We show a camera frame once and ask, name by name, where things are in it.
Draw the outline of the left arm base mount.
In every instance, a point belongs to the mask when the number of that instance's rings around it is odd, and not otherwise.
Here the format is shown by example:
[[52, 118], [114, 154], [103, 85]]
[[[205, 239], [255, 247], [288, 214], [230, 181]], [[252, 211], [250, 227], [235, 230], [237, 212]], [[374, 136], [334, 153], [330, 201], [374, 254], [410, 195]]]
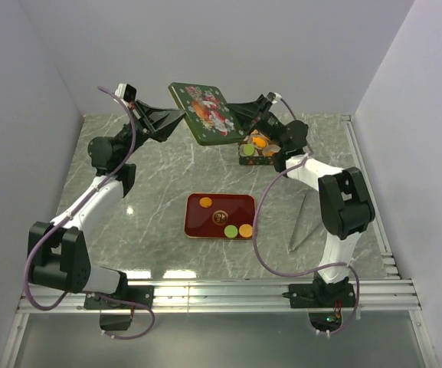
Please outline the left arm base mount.
[[107, 295], [114, 300], [120, 302], [109, 301], [106, 298], [99, 297], [96, 294], [88, 294], [85, 297], [83, 308], [85, 310], [126, 310], [133, 305], [124, 304], [124, 301], [131, 302], [134, 304], [141, 304], [147, 308], [151, 308], [153, 304], [155, 288], [152, 285], [133, 285], [129, 286], [125, 294], [113, 294]]

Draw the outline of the orange flower cookie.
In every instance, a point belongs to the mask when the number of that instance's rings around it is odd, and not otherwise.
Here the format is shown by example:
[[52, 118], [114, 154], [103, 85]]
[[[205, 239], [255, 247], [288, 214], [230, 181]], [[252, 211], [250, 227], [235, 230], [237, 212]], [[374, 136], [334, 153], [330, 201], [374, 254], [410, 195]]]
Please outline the orange flower cookie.
[[262, 136], [252, 136], [251, 144], [262, 150], [267, 146], [267, 141]]

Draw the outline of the green cookie tin box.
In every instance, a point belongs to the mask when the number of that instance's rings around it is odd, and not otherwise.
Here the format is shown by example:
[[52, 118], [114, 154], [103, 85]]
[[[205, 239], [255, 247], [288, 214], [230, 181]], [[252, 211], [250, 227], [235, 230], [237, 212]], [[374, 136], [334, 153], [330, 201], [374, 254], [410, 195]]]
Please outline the green cookie tin box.
[[[264, 149], [257, 149], [253, 145], [256, 149], [255, 154], [253, 156], [244, 156], [242, 146], [244, 144], [251, 144], [252, 136], [262, 136], [267, 141], [267, 146]], [[263, 155], [264, 152], [270, 150], [278, 153], [280, 151], [280, 147], [267, 136], [264, 136], [262, 133], [254, 130], [238, 144], [238, 162], [243, 166], [272, 166], [275, 154], [272, 157], [264, 157]]]

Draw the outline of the gold tin lid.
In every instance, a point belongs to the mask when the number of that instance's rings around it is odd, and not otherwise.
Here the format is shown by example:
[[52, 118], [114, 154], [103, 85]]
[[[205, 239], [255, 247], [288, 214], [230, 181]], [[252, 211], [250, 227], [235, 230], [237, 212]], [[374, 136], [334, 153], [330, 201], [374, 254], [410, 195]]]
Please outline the gold tin lid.
[[217, 87], [173, 82], [168, 89], [178, 108], [185, 111], [184, 120], [201, 146], [239, 143], [244, 139], [244, 129]]

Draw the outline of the metal tweezers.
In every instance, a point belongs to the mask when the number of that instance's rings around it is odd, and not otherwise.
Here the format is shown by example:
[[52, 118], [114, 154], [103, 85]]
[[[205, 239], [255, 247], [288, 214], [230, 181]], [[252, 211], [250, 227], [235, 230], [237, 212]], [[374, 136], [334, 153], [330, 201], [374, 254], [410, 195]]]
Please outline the metal tweezers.
[[288, 252], [295, 253], [317, 230], [321, 222], [319, 195], [316, 192], [307, 192], [298, 212], [293, 234], [288, 245]]

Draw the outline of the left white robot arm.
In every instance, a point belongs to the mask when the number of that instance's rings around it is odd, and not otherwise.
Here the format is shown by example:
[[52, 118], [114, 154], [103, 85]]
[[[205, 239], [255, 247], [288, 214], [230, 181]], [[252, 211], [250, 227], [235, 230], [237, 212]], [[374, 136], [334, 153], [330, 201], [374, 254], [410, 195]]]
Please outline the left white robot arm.
[[90, 261], [86, 238], [106, 210], [131, 190], [136, 165], [128, 159], [147, 140], [165, 142], [185, 117], [178, 109], [159, 109], [141, 101], [125, 106], [129, 122], [114, 136], [93, 138], [87, 152], [96, 175], [85, 192], [50, 222], [35, 222], [28, 236], [25, 285], [67, 293], [97, 292], [113, 308], [129, 299], [126, 276]]

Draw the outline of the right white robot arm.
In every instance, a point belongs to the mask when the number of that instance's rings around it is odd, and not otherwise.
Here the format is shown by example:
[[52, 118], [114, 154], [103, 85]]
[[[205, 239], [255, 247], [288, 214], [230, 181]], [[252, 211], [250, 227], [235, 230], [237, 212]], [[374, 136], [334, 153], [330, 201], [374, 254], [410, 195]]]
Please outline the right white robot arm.
[[271, 113], [275, 103], [284, 101], [279, 94], [269, 93], [252, 102], [228, 103], [227, 107], [241, 124], [244, 135], [257, 130], [280, 148], [273, 157], [277, 176], [267, 184], [263, 197], [283, 177], [318, 193], [326, 243], [319, 266], [311, 270], [319, 281], [313, 286], [313, 299], [329, 306], [339, 298], [338, 285], [355, 271], [355, 246], [375, 220], [375, 207], [360, 169], [342, 169], [314, 159], [307, 141], [308, 125], [297, 118], [283, 124]]

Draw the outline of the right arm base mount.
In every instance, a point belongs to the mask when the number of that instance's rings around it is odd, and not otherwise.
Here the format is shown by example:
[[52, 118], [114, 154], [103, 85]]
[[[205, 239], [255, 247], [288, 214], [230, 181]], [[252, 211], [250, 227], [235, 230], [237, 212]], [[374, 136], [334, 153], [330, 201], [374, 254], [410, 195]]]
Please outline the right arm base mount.
[[297, 308], [333, 308], [354, 307], [356, 293], [351, 284], [290, 284], [283, 293], [288, 298], [290, 307]]

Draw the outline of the brown round cookie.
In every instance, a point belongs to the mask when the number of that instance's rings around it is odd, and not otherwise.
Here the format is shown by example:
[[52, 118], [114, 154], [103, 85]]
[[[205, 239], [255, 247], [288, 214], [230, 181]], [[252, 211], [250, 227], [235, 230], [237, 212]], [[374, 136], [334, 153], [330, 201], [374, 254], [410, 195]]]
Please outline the brown round cookie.
[[205, 209], [211, 207], [212, 203], [213, 203], [212, 199], [210, 197], [207, 197], [207, 196], [202, 197], [202, 198], [199, 199], [199, 205], [202, 208], [205, 208]]

